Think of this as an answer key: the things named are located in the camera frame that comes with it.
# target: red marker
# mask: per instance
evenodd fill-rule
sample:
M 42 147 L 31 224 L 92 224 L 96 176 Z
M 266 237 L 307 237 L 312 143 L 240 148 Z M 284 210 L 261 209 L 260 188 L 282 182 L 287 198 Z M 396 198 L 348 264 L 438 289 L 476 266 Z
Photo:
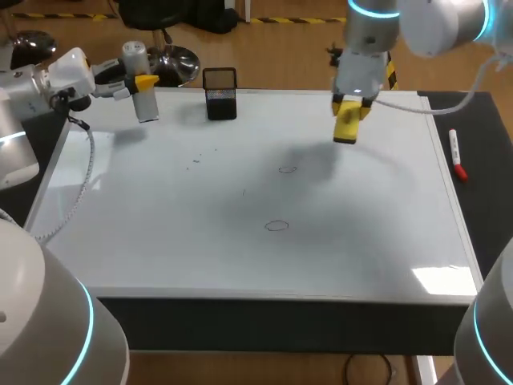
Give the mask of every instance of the red marker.
M 462 158 L 459 155 L 458 137 L 456 136 L 456 130 L 453 128 L 449 130 L 449 141 L 454 172 L 456 172 L 456 175 L 462 182 L 466 182 L 468 180 L 468 175 L 465 172 L 465 169 L 462 167 Z

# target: black mat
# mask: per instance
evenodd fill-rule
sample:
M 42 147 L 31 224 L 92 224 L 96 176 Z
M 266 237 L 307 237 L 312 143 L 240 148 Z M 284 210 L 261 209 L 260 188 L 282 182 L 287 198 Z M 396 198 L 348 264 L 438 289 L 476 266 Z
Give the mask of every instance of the black mat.
M 28 218 L 65 120 L 66 118 L 62 116 L 50 113 L 23 123 L 26 137 L 39 162 L 39 174 L 24 184 L 0 191 L 0 207 L 6 210 L 21 226 L 25 225 Z
M 462 92 L 419 92 L 431 108 L 453 107 Z M 452 174 L 468 233 L 483 277 L 513 237 L 513 146 L 491 95 L 479 92 L 464 110 L 435 116 L 446 161 L 452 170 L 449 130 L 458 133 L 462 165 L 469 180 Z

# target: cable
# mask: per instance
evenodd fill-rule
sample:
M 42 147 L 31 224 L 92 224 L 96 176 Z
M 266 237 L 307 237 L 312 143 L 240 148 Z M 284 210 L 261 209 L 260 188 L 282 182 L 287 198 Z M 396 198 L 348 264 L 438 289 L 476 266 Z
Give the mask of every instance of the cable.
M 91 147 L 91 152 L 89 154 L 89 164 L 87 165 L 86 177 L 80 187 L 79 195 L 77 196 L 75 203 L 73 204 L 73 208 L 68 212 L 68 214 L 64 217 L 64 219 L 50 232 L 44 233 L 43 235 L 32 235 L 32 237 L 38 241 L 40 244 L 46 244 L 52 237 L 54 237 L 59 231 L 61 231 L 64 226 L 71 220 L 71 218 L 76 214 L 79 209 L 80 204 L 82 203 L 83 196 L 87 191 L 87 186 L 89 185 L 89 181 L 91 180 L 91 175 L 93 173 L 93 166 L 95 165 L 95 138 L 90 130 L 89 124 L 84 122 L 83 120 L 76 119 L 73 116 L 70 116 L 67 110 L 67 101 L 68 94 L 58 93 L 53 95 L 50 98 L 50 106 L 54 109 L 54 111 L 61 116 L 65 116 L 71 123 L 77 124 L 81 127 L 89 137 L 89 145 Z M 0 209 L 0 219 L 6 220 L 18 227 L 21 227 L 14 218 L 9 215 L 5 210 Z
M 499 12 L 497 13 L 497 15 L 503 13 L 506 3 L 507 2 L 503 2 L 501 7 L 499 8 Z M 472 98 L 475 95 L 475 92 L 478 90 L 479 85 L 481 84 L 481 82 L 483 80 L 483 77 L 485 75 L 486 69 L 487 69 L 487 67 L 490 64 L 492 64 L 493 62 L 500 62 L 499 66 L 497 67 L 497 70 L 496 70 L 497 72 L 499 72 L 499 71 L 501 71 L 506 66 L 506 64 L 508 64 L 509 62 L 513 61 L 513 57 L 512 56 L 506 55 L 506 54 L 504 54 L 504 53 L 499 51 L 499 48 L 497 46 L 497 36 L 498 36 L 498 31 L 499 31 L 498 25 L 499 25 L 499 22 L 495 21 L 494 28 L 493 28 L 493 34 L 492 34 L 492 40 L 491 40 L 492 41 L 491 45 L 494 48 L 494 53 L 495 54 L 493 56 L 491 56 L 485 63 L 483 63 L 481 65 L 481 67 L 478 70 L 477 75 L 475 76 L 475 81 L 474 81 L 474 84 L 472 84 L 472 88 L 465 95 L 463 100 L 461 102 L 459 102 L 458 105 L 456 105 L 454 107 L 451 107 L 451 108 L 443 108 L 441 110 L 419 110 L 417 108 L 403 107 L 403 106 L 400 106 L 400 105 L 397 105 L 397 104 L 384 102 L 384 101 L 382 101 L 380 99 L 376 99 L 374 102 L 375 103 L 379 103 L 379 104 L 381 104 L 383 106 L 387 106 L 387 107 L 391 107 L 391 108 L 396 108 L 398 110 L 407 111 L 407 112 L 413 112 L 413 113 L 416 113 L 416 114 L 424 114 L 424 115 L 446 115 L 446 114 L 451 114 L 453 112 L 457 112 L 457 111 L 462 110 L 464 107 L 466 107 L 468 105 L 468 103 L 471 102 Z
M 344 367 L 342 369 L 342 385 L 349 385 L 349 364 L 353 360 L 355 355 L 350 355 L 348 359 L 345 361 Z M 385 385 L 390 385 L 392 383 L 392 378 L 394 377 L 394 369 L 392 368 L 392 364 L 390 363 L 390 360 L 385 355 L 379 355 L 386 365 L 386 370 L 388 372 L 388 375 L 386 377 Z
M 486 69 L 488 68 L 488 66 L 490 66 L 490 64 L 492 64 L 493 62 L 502 61 L 504 59 L 505 58 L 504 58 L 503 55 L 499 55 L 499 56 L 493 55 L 485 63 L 483 63 L 481 65 L 481 67 L 479 68 L 479 70 L 478 70 L 478 74 L 475 77 L 475 81 L 474 81 L 474 84 L 472 85 L 471 90 L 465 95 L 463 100 L 458 105 L 456 105 L 454 107 L 451 107 L 451 108 L 443 108 L 441 110 L 420 110 L 420 109 L 417 109 L 417 108 L 404 107 L 404 106 L 400 106 L 400 105 L 397 105 L 397 104 L 385 102 L 385 101 L 380 100 L 380 99 L 376 99 L 374 102 L 382 104 L 383 106 L 395 108 L 395 109 L 398 109 L 398 110 L 401 110 L 401 111 L 413 112 L 415 114 L 424 114 L 424 115 L 446 115 L 446 114 L 451 114 L 453 112 L 457 112 L 457 111 L 462 110 L 464 107 L 466 107 L 468 105 L 468 103 L 471 102 L 472 98 L 475 95 L 475 92 L 477 91 L 477 89 L 479 88 L 479 85 L 481 84 L 481 81 L 483 80 L 483 77 L 484 77 L 484 75 L 486 73 Z
M 63 229 L 65 225 L 71 220 L 71 218 L 76 214 L 79 209 L 80 204 L 82 203 L 83 196 L 87 191 L 87 186 L 89 185 L 89 180 L 91 180 L 91 175 L 93 173 L 93 166 L 95 164 L 95 138 L 91 130 L 86 131 L 87 136 L 89 136 L 89 145 L 91 146 L 91 153 L 89 155 L 89 164 L 87 166 L 86 177 L 83 180 L 82 186 L 80 187 L 79 195 L 75 200 L 75 204 L 73 208 L 68 212 L 68 214 L 64 217 L 64 219 L 59 223 L 53 230 L 43 235 L 33 235 L 39 243 L 47 243 L 52 237 L 54 237 L 59 231 Z
M 0 209 L 0 219 L 8 221 L 8 222 L 12 223 L 13 225 L 18 225 L 18 223 L 16 223 L 16 221 L 13 219 L 13 217 L 2 209 Z

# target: white table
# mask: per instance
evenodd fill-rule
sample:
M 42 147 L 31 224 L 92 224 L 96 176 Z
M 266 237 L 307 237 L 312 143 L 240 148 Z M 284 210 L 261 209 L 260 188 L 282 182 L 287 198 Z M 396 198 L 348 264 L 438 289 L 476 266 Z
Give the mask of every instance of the white table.
M 129 99 L 79 115 L 93 181 L 49 249 L 94 295 L 471 302 L 482 278 L 430 116 L 375 104 L 350 146 L 332 141 L 328 92 L 239 90 L 229 122 L 206 120 L 203 91 L 157 95 L 158 122 L 137 124 Z M 414 92 L 380 98 L 429 108 Z M 88 152 L 83 132 L 63 134 L 32 233 L 70 208 Z

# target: wooden floor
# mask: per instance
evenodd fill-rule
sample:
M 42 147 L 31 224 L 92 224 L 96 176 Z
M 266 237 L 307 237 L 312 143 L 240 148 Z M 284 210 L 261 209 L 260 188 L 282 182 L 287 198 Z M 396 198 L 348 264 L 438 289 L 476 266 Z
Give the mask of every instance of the wooden floor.
M 344 0 L 254 0 L 253 17 L 343 17 Z M 111 13 L 105 0 L 26 0 L 19 12 Z M 79 46 L 93 63 L 119 56 L 130 39 L 151 45 L 151 34 L 128 30 L 117 20 L 18 20 L 19 29 L 50 32 L 59 41 L 59 54 Z M 240 24 L 227 35 L 209 34 L 187 25 L 168 29 L 175 44 L 195 51 L 202 67 L 236 67 L 239 87 L 328 90 L 333 70 L 326 47 L 343 45 L 342 24 Z M 413 56 L 403 41 L 392 52 L 401 90 L 467 90 L 491 49 L 462 47 L 436 59 Z M 201 87 L 199 80 L 192 87 Z M 503 121 L 513 134 L 513 70 L 490 69 L 482 90 L 491 91 Z M 341 384 L 344 355 L 286 354 L 133 354 L 130 385 L 178 384 Z M 409 382 L 407 360 L 392 357 L 393 384 Z M 443 373 L 450 359 L 439 359 Z M 351 385 L 383 384 L 385 366 L 379 357 L 358 357 L 350 371 Z

